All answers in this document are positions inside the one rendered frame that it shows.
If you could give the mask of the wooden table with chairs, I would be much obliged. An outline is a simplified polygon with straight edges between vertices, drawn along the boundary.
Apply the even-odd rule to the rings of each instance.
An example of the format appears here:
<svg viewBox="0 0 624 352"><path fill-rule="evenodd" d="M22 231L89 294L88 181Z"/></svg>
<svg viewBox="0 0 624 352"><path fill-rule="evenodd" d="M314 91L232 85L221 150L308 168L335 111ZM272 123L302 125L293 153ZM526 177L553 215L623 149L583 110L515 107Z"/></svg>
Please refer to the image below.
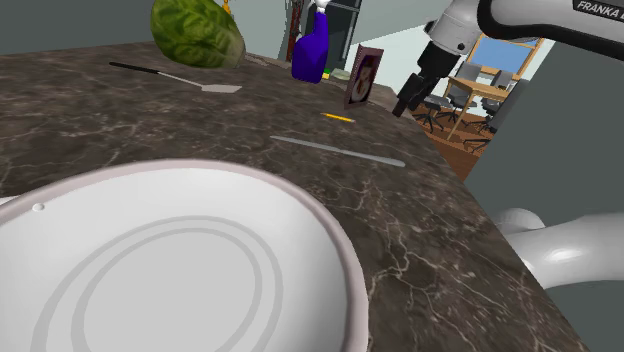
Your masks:
<svg viewBox="0 0 624 352"><path fill-rule="evenodd" d="M423 111L412 117L428 125L431 136L445 138L452 146L481 155L495 131L494 115L510 95L513 74L499 71L489 84L477 81L481 67L463 63L448 78L443 96L430 95L421 104Z"/></svg>

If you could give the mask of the framed picture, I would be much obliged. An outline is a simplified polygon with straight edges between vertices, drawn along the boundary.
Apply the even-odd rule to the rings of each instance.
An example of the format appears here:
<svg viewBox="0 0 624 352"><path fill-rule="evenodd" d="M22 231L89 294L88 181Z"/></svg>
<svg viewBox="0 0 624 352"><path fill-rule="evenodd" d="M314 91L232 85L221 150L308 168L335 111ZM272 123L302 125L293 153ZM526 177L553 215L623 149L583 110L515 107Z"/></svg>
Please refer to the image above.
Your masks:
<svg viewBox="0 0 624 352"><path fill-rule="evenodd" d="M345 91L345 109L364 105L368 101L383 53L383 49L358 46Z"/></svg>

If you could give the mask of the blue spray bottle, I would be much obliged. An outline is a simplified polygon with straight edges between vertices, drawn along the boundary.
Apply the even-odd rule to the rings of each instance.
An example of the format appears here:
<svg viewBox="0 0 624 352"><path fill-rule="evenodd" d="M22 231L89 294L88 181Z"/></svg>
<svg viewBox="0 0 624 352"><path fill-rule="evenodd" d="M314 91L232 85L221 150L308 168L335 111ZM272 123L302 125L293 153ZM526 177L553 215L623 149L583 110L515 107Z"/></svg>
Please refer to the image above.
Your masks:
<svg viewBox="0 0 624 352"><path fill-rule="evenodd" d="M329 49L328 20L325 14L332 0L313 0L316 5L313 31L301 37L294 45L292 77L317 84L321 81Z"/></svg>

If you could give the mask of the grey butter knife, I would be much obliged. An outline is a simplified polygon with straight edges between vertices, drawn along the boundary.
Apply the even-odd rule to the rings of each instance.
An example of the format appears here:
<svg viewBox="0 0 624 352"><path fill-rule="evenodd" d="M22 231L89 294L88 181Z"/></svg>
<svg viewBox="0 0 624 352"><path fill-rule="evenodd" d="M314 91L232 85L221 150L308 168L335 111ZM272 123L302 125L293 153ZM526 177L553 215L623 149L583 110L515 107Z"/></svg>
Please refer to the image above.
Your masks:
<svg viewBox="0 0 624 352"><path fill-rule="evenodd" d="M320 150L330 151L330 152L334 152L334 153L340 153L340 154L343 154L343 155L348 155L348 156L358 157L358 158L362 158L362 159L367 159L367 160L380 162L380 163L383 163L383 164L388 164L388 165L392 165L392 166L396 166L396 167L405 167L406 166L405 162L403 162L401 160L398 160L398 159L382 157L382 156L377 156L377 155L371 155L371 154L359 153L359 152L355 152L355 151L351 151L351 150L340 149L340 148L329 146L329 145L325 145L325 144L319 144L319 143L315 143L315 142L310 142L310 141L305 141L305 140L300 140L300 139L295 139L295 138L290 138L290 137L283 137L283 136L272 135L272 136L270 136L270 138L275 139L275 140L279 140L279 141L283 141L283 142L288 142L288 143L293 143L293 144L297 144L297 145L302 145L302 146L306 146L306 147L311 147L311 148L316 148L316 149L320 149Z"/></svg>

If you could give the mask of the green lettuce head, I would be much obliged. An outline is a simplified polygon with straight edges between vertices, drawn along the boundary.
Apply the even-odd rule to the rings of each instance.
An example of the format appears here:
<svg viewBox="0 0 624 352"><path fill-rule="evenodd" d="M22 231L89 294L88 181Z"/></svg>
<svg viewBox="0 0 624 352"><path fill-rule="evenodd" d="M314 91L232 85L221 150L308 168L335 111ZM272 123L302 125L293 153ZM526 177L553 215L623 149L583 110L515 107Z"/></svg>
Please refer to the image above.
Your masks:
<svg viewBox="0 0 624 352"><path fill-rule="evenodd" d="M232 15L214 0L154 0L153 40L170 60L197 68L237 68L245 40Z"/></svg>

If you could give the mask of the large white bowl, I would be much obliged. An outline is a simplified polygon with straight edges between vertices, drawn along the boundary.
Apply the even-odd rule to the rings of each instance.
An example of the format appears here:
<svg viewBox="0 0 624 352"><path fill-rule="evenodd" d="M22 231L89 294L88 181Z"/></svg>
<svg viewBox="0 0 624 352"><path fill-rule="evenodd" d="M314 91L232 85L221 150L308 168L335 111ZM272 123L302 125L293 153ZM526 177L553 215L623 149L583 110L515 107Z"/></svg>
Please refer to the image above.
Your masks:
<svg viewBox="0 0 624 352"><path fill-rule="evenodd" d="M368 298L313 196L171 159L0 203L0 352L366 352Z"/></svg>

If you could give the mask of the window with wooden frame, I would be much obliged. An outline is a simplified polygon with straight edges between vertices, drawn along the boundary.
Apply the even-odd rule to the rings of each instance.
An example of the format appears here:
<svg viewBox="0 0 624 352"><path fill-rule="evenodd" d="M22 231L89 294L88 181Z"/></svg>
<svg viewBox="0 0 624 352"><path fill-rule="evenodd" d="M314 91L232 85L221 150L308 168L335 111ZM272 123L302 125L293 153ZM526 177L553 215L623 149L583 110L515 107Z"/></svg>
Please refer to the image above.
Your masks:
<svg viewBox="0 0 624 352"><path fill-rule="evenodd" d="M482 34L468 55L466 61L480 65L482 73L495 75L504 70L521 77L544 39L537 38L525 42L498 40Z"/></svg>

